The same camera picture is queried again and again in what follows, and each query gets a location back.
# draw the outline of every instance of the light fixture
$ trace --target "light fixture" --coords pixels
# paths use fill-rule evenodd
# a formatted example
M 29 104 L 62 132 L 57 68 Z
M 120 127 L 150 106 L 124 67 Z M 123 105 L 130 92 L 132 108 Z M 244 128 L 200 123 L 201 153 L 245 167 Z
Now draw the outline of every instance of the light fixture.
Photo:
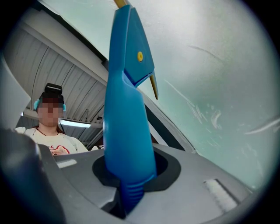
M 91 126 L 91 124 L 89 124 L 89 123 L 84 123 L 84 122 L 79 122 L 79 121 L 69 121 L 69 120 L 64 120 L 64 119 L 60 119 L 60 124 L 74 126 L 74 127 L 81 127 L 81 128 L 89 128 Z

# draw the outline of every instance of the yellow dot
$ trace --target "yellow dot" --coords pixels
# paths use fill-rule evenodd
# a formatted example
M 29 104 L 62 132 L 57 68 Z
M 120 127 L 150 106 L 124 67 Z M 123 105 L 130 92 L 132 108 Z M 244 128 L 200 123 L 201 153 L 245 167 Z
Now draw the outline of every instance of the yellow dot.
M 141 51 L 138 52 L 137 59 L 138 59 L 139 62 L 143 61 L 143 54 L 142 54 Z

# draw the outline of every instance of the white shirt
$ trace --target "white shirt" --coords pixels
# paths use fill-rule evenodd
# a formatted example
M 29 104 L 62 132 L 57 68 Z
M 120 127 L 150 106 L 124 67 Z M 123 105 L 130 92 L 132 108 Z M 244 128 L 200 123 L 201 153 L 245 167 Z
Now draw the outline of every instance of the white shirt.
M 25 133 L 24 127 L 15 129 L 18 133 Z M 40 131 L 36 130 L 32 136 L 29 136 L 38 144 L 46 145 L 52 152 L 52 155 L 64 155 L 71 153 L 88 152 L 86 147 L 74 137 L 64 137 L 63 134 L 58 133 L 56 136 L 46 136 Z

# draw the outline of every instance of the headphones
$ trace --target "headphones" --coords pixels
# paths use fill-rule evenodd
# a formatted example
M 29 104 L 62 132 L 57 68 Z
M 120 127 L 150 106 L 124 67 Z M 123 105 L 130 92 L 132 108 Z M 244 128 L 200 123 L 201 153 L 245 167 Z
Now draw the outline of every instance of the headphones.
M 38 108 L 38 105 L 39 103 L 41 102 L 41 100 L 43 98 L 47 98 L 47 97 L 50 97 L 50 98 L 53 98 L 54 96 L 55 97 L 58 97 L 58 99 L 60 99 L 61 102 L 63 102 L 63 112 L 66 111 L 66 105 L 64 103 L 64 100 L 63 100 L 63 96 L 62 96 L 62 87 L 59 86 L 59 85 L 55 85 L 55 84 L 51 84 L 51 83 L 48 83 L 46 86 L 45 86 L 45 91 L 42 93 L 42 95 L 40 96 L 39 99 L 37 99 L 34 104 L 33 104 L 33 109 L 35 111 L 37 111 L 37 108 Z

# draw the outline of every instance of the ceiling panel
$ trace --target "ceiling panel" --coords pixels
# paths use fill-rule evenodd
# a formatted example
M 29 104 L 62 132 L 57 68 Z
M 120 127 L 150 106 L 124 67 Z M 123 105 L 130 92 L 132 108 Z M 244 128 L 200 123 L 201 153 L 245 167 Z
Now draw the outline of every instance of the ceiling panel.
M 56 51 L 16 28 L 4 49 L 7 64 L 24 90 L 31 96 L 27 106 L 33 109 L 47 83 L 61 85 L 66 104 L 65 117 L 72 120 L 102 124 L 105 86 Z M 38 125 L 38 120 L 21 117 L 17 126 L 26 128 Z M 101 128 L 63 126 L 67 135 L 87 145 Z
M 95 137 L 92 138 L 92 140 L 87 144 L 87 149 L 91 150 L 94 145 L 96 145 L 96 142 L 103 136 L 103 130 L 100 129 L 98 133 L 95 134 Z
M 22 29 L 15 29 L 4 49 L 5 60 L 14 77 L 32 95 L 34 79 L 47 46 Z

